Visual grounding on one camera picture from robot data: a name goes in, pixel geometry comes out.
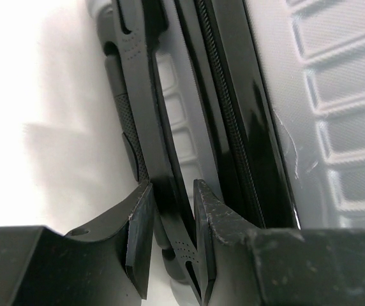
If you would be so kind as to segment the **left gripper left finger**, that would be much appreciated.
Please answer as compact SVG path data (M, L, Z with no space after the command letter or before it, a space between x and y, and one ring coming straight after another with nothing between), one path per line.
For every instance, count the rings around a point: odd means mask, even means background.
M0 305L140 305L147 297L153 187L60 235L0 227Z

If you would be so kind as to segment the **grey hard-shell suitcase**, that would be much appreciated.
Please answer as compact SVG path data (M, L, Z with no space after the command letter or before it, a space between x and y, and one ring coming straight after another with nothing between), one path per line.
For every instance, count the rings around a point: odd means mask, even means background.
M193 184L260 229L365 230L365 1L88 1L180 305Z

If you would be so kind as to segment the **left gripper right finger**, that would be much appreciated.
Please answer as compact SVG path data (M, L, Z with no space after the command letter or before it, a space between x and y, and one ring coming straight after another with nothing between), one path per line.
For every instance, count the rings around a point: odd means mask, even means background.
M260 229L193 193L202 305L365 305L365 229Z

